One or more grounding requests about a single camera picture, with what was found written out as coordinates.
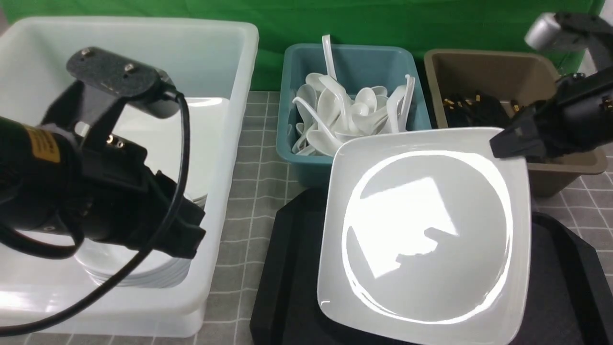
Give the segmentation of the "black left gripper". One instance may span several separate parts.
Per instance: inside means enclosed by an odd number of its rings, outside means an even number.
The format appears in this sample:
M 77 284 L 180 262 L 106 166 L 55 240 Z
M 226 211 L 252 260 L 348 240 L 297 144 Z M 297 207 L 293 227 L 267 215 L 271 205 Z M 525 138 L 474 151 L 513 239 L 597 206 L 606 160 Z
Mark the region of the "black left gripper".
M 45 233 L 195 257 L 205 236 L 200 226 L 205 212 L 180 195 L 175 214 L 168 215 L 177 183 L 146 166 L 145 147 L 113 134 L 93 147 L 74 131 L 54 125 L 44 130 L 55 139 L 61 158 L 56 164 L 60 179 L 52 183 L 61 191 L 43 224 Z

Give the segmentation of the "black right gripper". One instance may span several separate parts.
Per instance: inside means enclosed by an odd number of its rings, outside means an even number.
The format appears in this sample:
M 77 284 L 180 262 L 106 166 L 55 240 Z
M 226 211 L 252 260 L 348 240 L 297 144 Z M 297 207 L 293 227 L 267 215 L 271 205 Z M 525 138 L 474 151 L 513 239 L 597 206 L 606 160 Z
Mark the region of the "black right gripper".
M 524 107 L 490 140 L 493 155 L 553 159 L 611 143 L 612 90 L 612 68 L 562 77 L 552 98 Z

